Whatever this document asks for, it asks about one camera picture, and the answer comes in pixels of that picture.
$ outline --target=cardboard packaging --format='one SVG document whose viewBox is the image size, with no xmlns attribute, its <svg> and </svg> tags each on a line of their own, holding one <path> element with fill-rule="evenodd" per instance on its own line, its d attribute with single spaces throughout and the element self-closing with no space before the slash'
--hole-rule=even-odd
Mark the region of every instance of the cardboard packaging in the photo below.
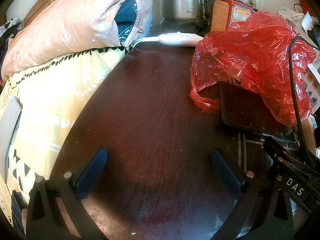
<svg viewBox="0 0 320 240">
<path fill-rule="evenodd" d="M 239 0 L 213 0 L 210 31 L 226 31 L 231 23 L 243 22 L 252 13 L 253 8 Z"/>
</svg>

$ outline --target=red object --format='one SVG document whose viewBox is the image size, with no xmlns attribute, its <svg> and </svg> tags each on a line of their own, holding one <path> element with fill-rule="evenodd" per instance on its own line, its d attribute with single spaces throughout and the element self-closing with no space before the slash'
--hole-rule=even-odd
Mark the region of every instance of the red object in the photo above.
<svg viewBox="0 0 320 240">
<path fill-rule="evenodd" d="M 5 82 L 0 78 L 0 93 L 2 92 L 4 88 Z"/>
<path fill-rule="evenodd" d="M 300 0 L 300 5 L 301 5 L 301 10 L 302 13 L 304 15 L 307 14 L 307 12 L 309 11 L 310 16 L 316 17 L 316 14 L 314 13 L 314 11 L 311 9 L 310 5 L 308 4 L 307 1 L 305 0 Z"/>
<path fill-rule="evenodd" d="M 210 32 L 196 46 L 190 67 L 190 97 L 203 112 L 220 108 L 219 99 L 201 97 L 198 92 L 219 81 L 235 77 L 248 90 L 260 94 L 273 117 L 287 126 L 297 124 L 293 108 L 289 44 L 297 33 L 281 16 L 258 11 L 245 22 L 225 32 Z M 301 73 L 316 53 L 303 41 L 292 49 L 293 72 L 301 120 L 311 114 L 311 104 L 302 87 Z"/>
<path fill-rule="evenodd" d="M 226 31 L 233 22 L 245 21 L 253 13 L 253 8 L 240 0 L 213 0 L 210 31 Z"/>
</svg>

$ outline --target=blanket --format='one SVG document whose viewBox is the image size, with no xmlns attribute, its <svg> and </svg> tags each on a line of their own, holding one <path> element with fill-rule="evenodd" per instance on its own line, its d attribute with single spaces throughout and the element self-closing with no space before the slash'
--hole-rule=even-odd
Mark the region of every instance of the blanket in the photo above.
<svg viewBox="0 0 320 240">
<path fill-rule="evenodd" d="M 11 76 L 0 95 L 0 119 L 10 99 L 22 106 L 9 150 L 7 183 L 0 176 L 1 209 L 12 224 L 11 194 L 26 204 L 35 179 L 49 179 L 72 125 L 110 71 L 132 47 L 90 49 L 56 57 Z"/>
</svg>

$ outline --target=black smartphone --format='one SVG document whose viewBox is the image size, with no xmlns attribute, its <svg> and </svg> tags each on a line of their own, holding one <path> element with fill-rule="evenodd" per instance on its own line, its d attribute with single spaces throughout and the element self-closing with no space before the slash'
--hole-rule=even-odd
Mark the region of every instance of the black smartphone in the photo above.
<svg viewBox="0 0 320 240">
<path fill-rule="evenodd" d="M 277 122 L 262 97 L 241 86 L 221 81 L 219 96 L 223 122 L 233 128 L 284 143 L 295 143 L 292 127 Z"/>
</svg>

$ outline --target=wood grain surface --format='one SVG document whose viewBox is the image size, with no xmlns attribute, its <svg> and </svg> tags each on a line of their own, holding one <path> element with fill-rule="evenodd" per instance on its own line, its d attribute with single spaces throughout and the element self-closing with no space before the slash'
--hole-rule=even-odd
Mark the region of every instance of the wood grain surface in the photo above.
<svg viewBox="0 0 320 240">
<path fill-rule="evenodd" d="M 259 138 L 194 105 L 193 53 L 139 44 L 100 85 L 62 146 L 51 178 L 74 171 L 96 147 L 107 150 L 83 204 L 110 240 L 210 239 L 235 204 L 211 165 L 216 147 L 256 175 L 270 167 Z M 214 98 L 217 87 L 203 93 Z"/>
</svg>

